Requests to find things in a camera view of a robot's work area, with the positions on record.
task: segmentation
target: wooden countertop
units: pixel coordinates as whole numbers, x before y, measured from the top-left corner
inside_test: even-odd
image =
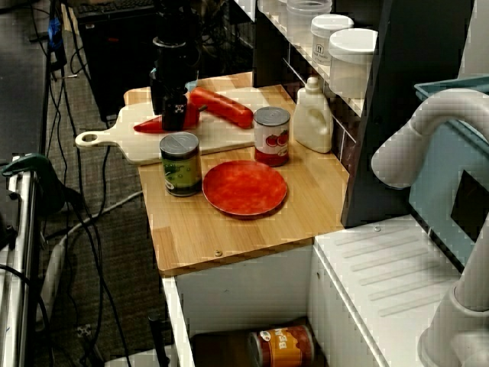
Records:
[[[200,80],[216,92],[251,86],[251,73]],[[282,86],[260,88],[271,106],[293,114]],[[125,95],[126,104],[146,102],[148,88]],[[162,277],[185,274],[313,243],[315,235],[343,229],[340,222],[348,173],[333,154],[311,151],[290,137],[290,160],[276,168],[287,182],[287,197],[272,215],[241,220],[215,209],[202,193],[174,197],[165,189],[162,164],[139,167],[141,186]],[[253,160],[254,148],[201,157],[202,176],[226,161]]]

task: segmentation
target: black speaker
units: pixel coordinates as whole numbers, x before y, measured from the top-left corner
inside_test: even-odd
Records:
[[[102,121],[117,118],[125,105],[125,92],[150,85],[149,74],[157,59],[155,17],[154,11],[127,11],[99,21],[77,18]]]

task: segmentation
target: food can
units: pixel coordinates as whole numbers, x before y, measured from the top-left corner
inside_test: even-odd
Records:
[[[189,132],[175,132],[161,139],[165,186],[174,196],[191,196],[202,189],[199,139]]]
[[[257,367],[307,367],[314,360],[313,335],[304,325],[250,333],[249,343]]]
[[[263,107],[254,114],[254,159],[271,167],[289,160],[290,113],[280,107]]]

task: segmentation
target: cutting board hole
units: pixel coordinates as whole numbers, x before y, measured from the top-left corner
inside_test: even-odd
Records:
[[[92,141],[97,140],[98,136],[95,134],[87,134],[83,136],[83,141],[90,143]]]

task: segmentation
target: wooden cutting board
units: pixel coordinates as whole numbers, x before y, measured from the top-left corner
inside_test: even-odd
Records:
[[[260,90],[240,88],[220,92],[223,96],[247,106],[253,112],[269,106]],[[155,117],[150,102],[125,106],[114,126],[99,132],[83,132],[75,139],[80,148],[118,146],[132,164],[152,164],[160,160],[160,141],[166,134],[145,134],[133,127]],[[211,154],[254,145],[254,129],[243,129],[208,112],[200,113],[197,128],[187,130],[200,140],[200,153]]]

